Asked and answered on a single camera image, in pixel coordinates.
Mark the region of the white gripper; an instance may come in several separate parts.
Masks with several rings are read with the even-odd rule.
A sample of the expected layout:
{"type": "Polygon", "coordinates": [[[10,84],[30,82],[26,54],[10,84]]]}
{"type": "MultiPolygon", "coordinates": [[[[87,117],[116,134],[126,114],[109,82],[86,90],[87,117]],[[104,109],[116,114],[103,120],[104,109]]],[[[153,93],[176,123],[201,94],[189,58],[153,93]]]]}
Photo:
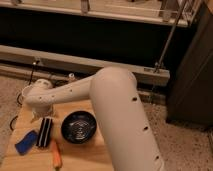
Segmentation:
{"type": "Polygon", "coordinates": [[[32,113],[36,119],[50,116],[53,114],[53,107],[52,106],[33,107],[32,113]]]}

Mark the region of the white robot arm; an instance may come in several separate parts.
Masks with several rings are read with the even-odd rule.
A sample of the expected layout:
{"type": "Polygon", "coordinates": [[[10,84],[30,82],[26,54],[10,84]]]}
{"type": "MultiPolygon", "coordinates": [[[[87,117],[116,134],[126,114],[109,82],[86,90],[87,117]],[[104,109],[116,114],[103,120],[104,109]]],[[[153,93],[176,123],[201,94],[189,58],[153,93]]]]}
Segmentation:
{"type": "Polygon", "coordinates": [[[105,67],[94,75],[53,88],[37,80],[25,102],[42,116],[54,104],[90,99],[114,171],[166,171],[164,160],[137,91],[135,75],[105,67]]]}

